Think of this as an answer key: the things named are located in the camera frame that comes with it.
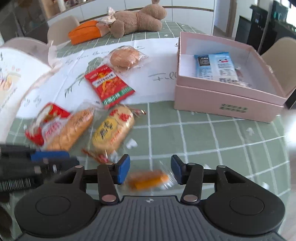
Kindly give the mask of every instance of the floor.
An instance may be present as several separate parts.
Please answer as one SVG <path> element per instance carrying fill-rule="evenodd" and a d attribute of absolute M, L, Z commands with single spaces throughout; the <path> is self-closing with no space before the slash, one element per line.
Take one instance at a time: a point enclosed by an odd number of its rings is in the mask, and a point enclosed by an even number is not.
<path fill-rule="evenodd" d="M 296 241 L 296 107 L 282 113 L 286 142 L 290 157 L 291 194 L 286 207 L 286 221 L 281 235 L 288 241 Z"/>

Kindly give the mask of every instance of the blue snack package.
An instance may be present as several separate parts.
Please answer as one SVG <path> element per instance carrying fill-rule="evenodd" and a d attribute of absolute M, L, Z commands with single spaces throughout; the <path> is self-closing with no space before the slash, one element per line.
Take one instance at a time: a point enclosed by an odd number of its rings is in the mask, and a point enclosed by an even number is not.
<path fill-rule="evenodd" d="M 229 53 L 194 55 L 197 61 L 197 77 L 237 84 L 237 76 Z"/>

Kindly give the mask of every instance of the table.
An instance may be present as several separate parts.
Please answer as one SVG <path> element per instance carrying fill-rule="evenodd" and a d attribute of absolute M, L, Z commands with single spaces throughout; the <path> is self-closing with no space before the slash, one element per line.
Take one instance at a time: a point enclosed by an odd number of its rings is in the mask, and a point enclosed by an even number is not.
<path fill-rule="evenodd" d="M 163 21 L 163 31 L 159 33 L 134 33 L 121 39 L 107 35 L 78 46 L 67 44 L 59 50 L 59 57 L 76 53 L 83 49 L 112 44 L 113 41 L 130 41 L 138 38 L 177 37 L 180 31 L 198 32 L 187 25 Z M 237 119 L 226 116 L 177 111 L 172 101 L 143 103 L 131 105 L 143 109 L 147 115 L 136 120 L 134 128 L 126 138 L 134 139 L 138 147 L 128 150 L 123 147 L 119 155 L 128 153 L 131 156 L 131 169 L 155 169 L 161 161 L 170 169 L 170 157 L 173 154 L 185 162 L 195 162 L 205 168 L 215 169 L 217 165 L 227 165 L 250 180 L 269 189 L 278 195 L 286 204 L 290 191 L 290 168 L 286 152 L 284 129 L 281 117 L 268 123 Z M 30 144 L 25 138 L 24 129 L 32 119 L 16 118 L 9 132 L 7 143 Z M 90 137 L 96 124 L 85 132 L 71 150 L 71 155 L 78 156 L 86 169 L 96 168 L 98 163 L 81 153 L 81 148 L 89 146 Z M 176 185 L 169 190 L 153 189 L 142 195 L 176 195 L 180 198 L 184 187 Z M 130 194 L 118 187 L 120 195 Z M 214 192 L 212 184 L 203 186 L 202 198 Z M 98 198 L 96 184 L 88 184 L 87 193 Z M 24 192 L 12 194 L 9 205 L 3 205 L 14 219 L 14 206 Z M 12 236 L 16 238 L 20 229 L 13 220 Z"/>

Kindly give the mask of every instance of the chair backrest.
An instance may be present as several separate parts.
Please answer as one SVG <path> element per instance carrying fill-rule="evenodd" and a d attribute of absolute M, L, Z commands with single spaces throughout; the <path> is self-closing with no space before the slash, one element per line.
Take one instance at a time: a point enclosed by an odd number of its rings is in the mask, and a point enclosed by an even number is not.
<path fill-rule="evenodd" d="M 29 37 L 16 37 L 8 40 L 1 47 L 10 47 L 20 51 L 23 51 L 35 58 L 39 59 L 46 65 L 48 64 L 48 49 L 49 45 L 45 43 L 32 39 Z"/>
<path fill-rule="evenodd" d="M 289 96 L 296 87 L 296 40 L 281 38 L 261 57 L 272 68 L 286 96 Z"/>
<path fill-rule="evenodd" d="M 47 32 L 47 40 L 53 45 L 59 45 L 69 41 L 68 33 L 79 26 L 79 21 L 74 16 L 65 17 L 53 23 Z"/>

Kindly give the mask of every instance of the red snack packet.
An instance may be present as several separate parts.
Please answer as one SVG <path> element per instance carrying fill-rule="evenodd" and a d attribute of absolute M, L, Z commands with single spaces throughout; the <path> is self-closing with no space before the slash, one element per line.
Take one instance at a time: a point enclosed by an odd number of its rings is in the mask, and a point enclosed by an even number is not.
<path fill-rule="evenodd" d="M 67 122 L 70 113 L 61 107 L 48 103 L 39 112 L 34 123 L 25 131 L 26 137 L 39 146 L 49 140 Z"/>
<path fill-rule="evenodd" d="M 85 75 L 85 78 L 91 83 L 106 109 L 135 92 L 105 64 Z"/>

